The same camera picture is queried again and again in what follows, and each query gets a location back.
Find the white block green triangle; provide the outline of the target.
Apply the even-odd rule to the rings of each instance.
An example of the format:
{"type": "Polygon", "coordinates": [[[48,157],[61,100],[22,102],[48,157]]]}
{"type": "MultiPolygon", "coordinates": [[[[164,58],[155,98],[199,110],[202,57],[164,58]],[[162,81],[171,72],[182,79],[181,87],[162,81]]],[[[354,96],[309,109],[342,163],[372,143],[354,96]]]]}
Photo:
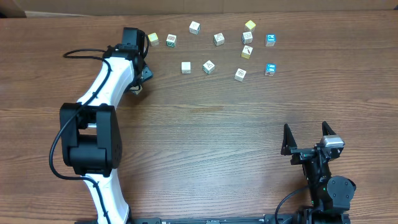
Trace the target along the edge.
{"type": "Polygon", "coordinates": [[[215,69],[215,64],[211,61],[208,60],[207,62],[205,62],[202,66],[203,71],[209,75],[210,73],[212,73],[215,69]]]}

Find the plain white block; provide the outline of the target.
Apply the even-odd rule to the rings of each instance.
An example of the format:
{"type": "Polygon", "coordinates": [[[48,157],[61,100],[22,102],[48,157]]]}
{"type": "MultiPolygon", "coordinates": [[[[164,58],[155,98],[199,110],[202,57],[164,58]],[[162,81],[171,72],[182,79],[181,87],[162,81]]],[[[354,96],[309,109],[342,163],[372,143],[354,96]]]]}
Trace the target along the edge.
{"type": "Polygon", "coordinates": [[[181,63],[181,72],[183,74],[191,74],[191,62],[182,62],[181,63]]]}

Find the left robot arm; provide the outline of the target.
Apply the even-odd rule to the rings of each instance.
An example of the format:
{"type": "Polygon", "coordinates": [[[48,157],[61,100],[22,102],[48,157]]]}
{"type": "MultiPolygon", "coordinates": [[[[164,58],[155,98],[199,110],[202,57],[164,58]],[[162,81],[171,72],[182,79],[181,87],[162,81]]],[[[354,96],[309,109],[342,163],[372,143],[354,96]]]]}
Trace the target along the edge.
{"type": "Polygon", "coordinates": [[[94,223],[132,223],[130,206],[118,177],[123,144],[116,108],[124,93],[135,95],[153,77],[144,59],[149,38],[144,31],[126,27],[121,43],[102,51],[101,70],[90,89],[75,103],[60,108],[63,161],[72,167],[72,180],[88,187],[98,216],[94,223]]]}

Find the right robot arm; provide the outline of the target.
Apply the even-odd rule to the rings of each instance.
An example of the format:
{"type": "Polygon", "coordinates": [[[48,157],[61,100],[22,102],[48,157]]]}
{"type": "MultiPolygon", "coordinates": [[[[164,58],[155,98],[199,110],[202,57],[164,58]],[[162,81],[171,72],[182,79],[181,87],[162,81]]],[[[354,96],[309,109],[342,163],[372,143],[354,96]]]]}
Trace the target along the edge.
{"type": "Polygon", "coordinates": [[[292,196],[309,190],[311,206],[303,206],[289,216],[284,223],[331,224],[349,223],[350,201],[356,190],[355,183],[343,176],[332,176],[328,163],[340,157],[345,142],[328,125],[322,122],[323,136],[312,148],[299,149],[289,128],[284,125],[284,138],[281,147],[283,156],[291,156],[292,165],[301,165],[308,185],[286,196],[278,204],[274,220],[280,222],[278,212],[283,203],[292,196]]]}

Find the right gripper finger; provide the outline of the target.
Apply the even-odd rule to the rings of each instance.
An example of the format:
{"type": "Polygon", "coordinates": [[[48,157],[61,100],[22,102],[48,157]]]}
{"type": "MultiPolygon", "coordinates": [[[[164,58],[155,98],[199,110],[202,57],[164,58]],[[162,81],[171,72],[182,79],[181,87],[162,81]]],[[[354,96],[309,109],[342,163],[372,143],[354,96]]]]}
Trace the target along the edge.
{"type": "Polygon", "coordinates": [[[297,150],[297,144],[287,123],[284,124],[284,138],[280,153],[283,156],[292,155],[297,150]]]}
{"type": "Polygon", "coordinates": [[[330,128],[329,124],[326,121],[322,122],[322,133],[324,136],[336,135],[334,130],[330,128]]]}

